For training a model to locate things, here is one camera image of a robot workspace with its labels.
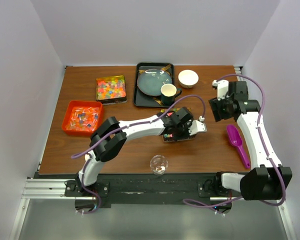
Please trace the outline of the star candy tin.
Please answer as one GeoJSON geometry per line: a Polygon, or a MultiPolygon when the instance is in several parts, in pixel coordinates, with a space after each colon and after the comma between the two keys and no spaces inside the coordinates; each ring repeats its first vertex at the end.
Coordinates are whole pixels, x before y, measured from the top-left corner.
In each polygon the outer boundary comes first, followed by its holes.
{"type": "Polygon", "coordinates": [[[189,132],[194,116],[187,107],[173,108],[161,120],[165,127],[161,134],[164,142],[187,141],[195,138],[195,135],[190,135],[189,132]]]}

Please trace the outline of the purple plastic scoop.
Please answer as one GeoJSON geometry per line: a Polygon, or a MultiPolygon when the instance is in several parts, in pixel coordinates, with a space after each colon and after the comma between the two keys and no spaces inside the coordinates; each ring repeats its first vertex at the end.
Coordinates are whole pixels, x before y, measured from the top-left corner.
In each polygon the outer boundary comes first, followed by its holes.
{"type": "Polygon", "coordinates": [[[243,139],[241,138],[238,129],[234,125],[229,124],[226,127],[226,132],[227,132],[229,143],[237,150],[243,166],[246,169],[250,169],[251,168],[250,159],[243,147],[243,139]]]}

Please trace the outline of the clear glass jar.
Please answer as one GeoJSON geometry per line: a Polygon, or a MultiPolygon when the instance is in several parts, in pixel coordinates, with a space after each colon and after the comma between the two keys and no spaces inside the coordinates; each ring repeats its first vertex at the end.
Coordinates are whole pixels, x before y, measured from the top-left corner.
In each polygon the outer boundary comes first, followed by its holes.
{"type": "Polygon", "coordinates": [[[168,160],[163,155],[155,155],[149,163],[152,172],[157,175],[163,175],[168,168],[168,160]]]}

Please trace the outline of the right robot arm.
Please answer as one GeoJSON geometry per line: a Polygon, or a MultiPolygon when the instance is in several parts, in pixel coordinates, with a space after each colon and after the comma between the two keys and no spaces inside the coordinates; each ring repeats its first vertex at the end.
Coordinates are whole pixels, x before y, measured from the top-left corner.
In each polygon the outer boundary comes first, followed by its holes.
{"type": "Polygon", "coordinates": [[[250,171],[245,174],[218,172],[213,192],[220,197],[230,190],[239,192],[246,201],[284,201],[292,179],[290,167],[283,166],[265,130],[263,103],[249,99],[245,81],[214,80],[217,96],[209,100],[216,122],[234,119],[240,128],[250,157],[250,171]]]}

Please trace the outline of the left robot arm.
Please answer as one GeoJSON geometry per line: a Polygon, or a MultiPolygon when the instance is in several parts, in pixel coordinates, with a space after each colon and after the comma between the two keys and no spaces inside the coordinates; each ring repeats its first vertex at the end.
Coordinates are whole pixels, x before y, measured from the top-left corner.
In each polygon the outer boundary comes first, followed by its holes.
{"type": "Polygon", "coordinates": [[[109,117],[91,135],[89,148],[71,156],[72,159],[84,157],[85,163],[74,180],[65,182],[66,191],[95,196],[99,173],[106,162],[117,157],[125,143],[150,136],[164,136],[172,142],[192,140],[200,125],[186,107],[167,109],[139,120],[119,121],[109,117]]]}

